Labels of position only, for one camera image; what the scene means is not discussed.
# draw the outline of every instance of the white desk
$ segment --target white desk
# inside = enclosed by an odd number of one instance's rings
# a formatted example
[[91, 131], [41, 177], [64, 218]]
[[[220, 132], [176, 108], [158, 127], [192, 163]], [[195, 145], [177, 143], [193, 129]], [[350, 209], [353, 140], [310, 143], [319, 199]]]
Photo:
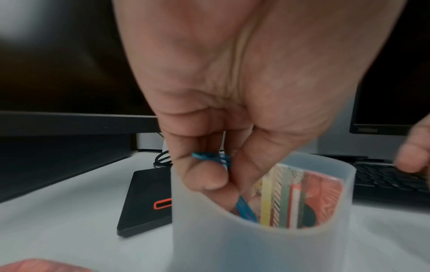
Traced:
[[[116, 235], [133, 172], [155, 156], [137, 153], [0, 204], [0, 265], [37, 257], [100, 272], [168, 272], [171, 225]], [[345, 271], [430, 271], [430, 214], [354, 205]]]

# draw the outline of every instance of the keyboard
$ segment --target keyboard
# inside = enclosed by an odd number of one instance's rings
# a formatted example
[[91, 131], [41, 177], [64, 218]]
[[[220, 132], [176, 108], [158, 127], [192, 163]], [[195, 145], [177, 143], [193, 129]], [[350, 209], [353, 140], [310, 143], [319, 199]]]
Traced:
[[413, 207], [430, 207], [430, 190], [426, 178], [409, 174], [393, 165], [356, 162], [354, 200], [395, 203]]

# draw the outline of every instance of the person's hand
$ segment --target person's hand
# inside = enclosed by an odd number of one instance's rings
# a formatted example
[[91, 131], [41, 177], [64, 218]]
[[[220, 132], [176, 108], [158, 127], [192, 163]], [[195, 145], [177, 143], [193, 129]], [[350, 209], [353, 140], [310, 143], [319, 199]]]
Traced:
[[0, 272], [92, 272], [92, 270], [44, 259], [28, 259], [0, 266]]
[[395, 160], [397, 168], [407, 173], [416, 173], [430, 164], [430, 114], [419, 121], [409, 132]]
[[[179, 175], [189, 189], [230, 209], [273, 165], [328, 128], [403, 2], [117, 0], [114, 6], [131, 67]], [[191, 156], [218, 152], [224, 131], [225, 152], [233, 156], [229, 175]]]

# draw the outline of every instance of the translucent container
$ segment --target translucent container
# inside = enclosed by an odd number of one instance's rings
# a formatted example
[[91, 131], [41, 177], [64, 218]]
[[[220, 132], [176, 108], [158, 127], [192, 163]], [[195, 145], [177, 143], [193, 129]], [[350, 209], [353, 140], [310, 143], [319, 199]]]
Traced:
[[308, 229], [280, 229], [245, 221], [203, 194], [190, 192], [172, 168], [173, 271], [340, 272], [355, 168], [299, 152], [281, 163], [344, 180], [331, 219]]

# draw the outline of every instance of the cable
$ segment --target cable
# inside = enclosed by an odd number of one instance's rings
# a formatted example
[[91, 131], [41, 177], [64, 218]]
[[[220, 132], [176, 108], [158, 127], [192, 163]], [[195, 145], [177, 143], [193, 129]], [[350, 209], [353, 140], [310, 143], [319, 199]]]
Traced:
[[166, 166], [172, 165], [172, 161], [171, 160], [163, 162], [164, 160], [170, 159], [170, 156], [161, 158], [162, 156], [164, 156], [166, 154], [169, 154], [169, 150], [163, 151], [160, 154], [158, 154], [155, 157], [155, 161], [153, 163], [153, 166], [156, 167], [156, 168], [158, 168], [158, 167], [166, 167]]

